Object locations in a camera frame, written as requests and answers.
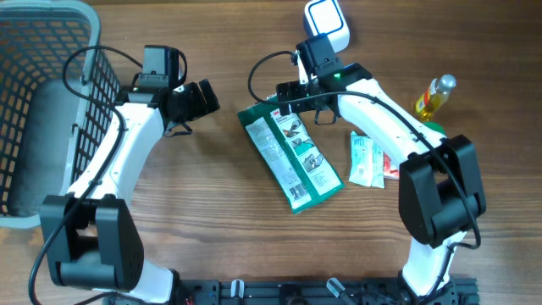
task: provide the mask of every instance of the barcode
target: barcode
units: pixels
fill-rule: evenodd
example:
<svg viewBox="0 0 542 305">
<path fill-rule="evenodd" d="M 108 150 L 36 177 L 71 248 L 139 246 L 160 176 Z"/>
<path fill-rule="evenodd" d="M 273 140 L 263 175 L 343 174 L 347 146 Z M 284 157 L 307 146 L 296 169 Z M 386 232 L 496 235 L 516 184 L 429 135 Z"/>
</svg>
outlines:
<svg viewBox="0 0 542 305">
<path fill-rule="evenodd" d="M 290 188 L 290 193 L 294 197 L 294 201 L 308 194 L 307 189 L 303 184 L 298 184 Z"/>
</svg>

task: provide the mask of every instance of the oil bottle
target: oil bottle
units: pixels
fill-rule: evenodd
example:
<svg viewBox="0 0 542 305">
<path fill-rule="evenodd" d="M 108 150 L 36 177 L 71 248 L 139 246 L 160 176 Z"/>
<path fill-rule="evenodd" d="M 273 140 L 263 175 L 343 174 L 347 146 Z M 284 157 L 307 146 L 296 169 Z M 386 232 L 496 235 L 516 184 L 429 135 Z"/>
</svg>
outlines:
<svg viewBox="0 0 542 305">
<path fill-rule="evenodd" d="M 452 75 L 443 75 L 434 79 L 429 88 L 414 104 L 414 115 L 421 122 L 429 122 L 435 112 L 448 100 L 450 93 L 456 86 L 456 78 Z"/>
</svg>

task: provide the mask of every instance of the green snack package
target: green snack package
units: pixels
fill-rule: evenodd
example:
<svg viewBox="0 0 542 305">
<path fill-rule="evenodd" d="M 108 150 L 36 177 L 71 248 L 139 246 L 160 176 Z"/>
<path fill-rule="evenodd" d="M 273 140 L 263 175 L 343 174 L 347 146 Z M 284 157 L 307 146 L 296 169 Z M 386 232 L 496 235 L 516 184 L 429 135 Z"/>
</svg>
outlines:
<svg viewBox="0 0 542 305">
<path fill-rule="evenodd" d="M 259 103 L 237 116 L 279 182 L 294 214 L 345 187 L 297 114 L 281 116 L 276 105 Z"/>
</svg>

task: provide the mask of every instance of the small white packet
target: small white packet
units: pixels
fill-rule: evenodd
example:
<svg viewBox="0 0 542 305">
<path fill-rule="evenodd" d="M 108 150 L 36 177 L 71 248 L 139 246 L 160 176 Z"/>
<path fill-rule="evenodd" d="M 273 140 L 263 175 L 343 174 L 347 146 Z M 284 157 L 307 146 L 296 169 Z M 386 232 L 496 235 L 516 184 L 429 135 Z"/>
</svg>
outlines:
<svg viewBox="0 0 542 305">
<path fill-rule="evenodd" d="M 350 134 L 352 167 L 350 182 L 384 188 L 384 151 L 368 136 Z"/>
<path fill-rule="evenodd" d="M 350 182 L 361 186 L 373 183 L 373 140 L 368 136 L 358 136 L 355 131 L 350 134 L 352 167 Z"/>
<path fill-rule="evenodd" d="M 384 151 L 373 143 L 373 182 L 371 186 L 384 188 Z"/>
</svg>

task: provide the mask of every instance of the packaging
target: packaging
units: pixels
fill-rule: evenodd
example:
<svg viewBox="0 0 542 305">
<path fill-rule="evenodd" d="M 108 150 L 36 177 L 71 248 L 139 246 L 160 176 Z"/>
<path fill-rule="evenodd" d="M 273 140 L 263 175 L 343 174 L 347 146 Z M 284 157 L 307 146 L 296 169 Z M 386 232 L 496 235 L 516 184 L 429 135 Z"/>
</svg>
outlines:
<svg viewBox="0 0 542 305">
<path fill-rule="evenodd" d="M 260 103 L 237 116 L 279 182 L 294 214 L 345 187 L 297 114 L 281 116 L 277 106 Z"/>
<path fill-rule="evenodd" d="M 384 188 L 384 151 L 373 142 L 373 181 L 371 186 Z"/>
<path fill-rule="evenodd" d="M 384 152 L 368 136 L 350 134 L 352 166 L 350 182 L 384 188 Z"/>
<path fill-rule="evenodd" d="M 373 183 L 373 140 L 368 136 L 350 134 L 352 167 L 350 182 L 361 186 L 371 186 Z"/>
<path fill-rule="evenodd" d="M 384 154 L 384 178 L 399 180 L 399 169 L 391 162 L 387 154 Z"/>
</svg>

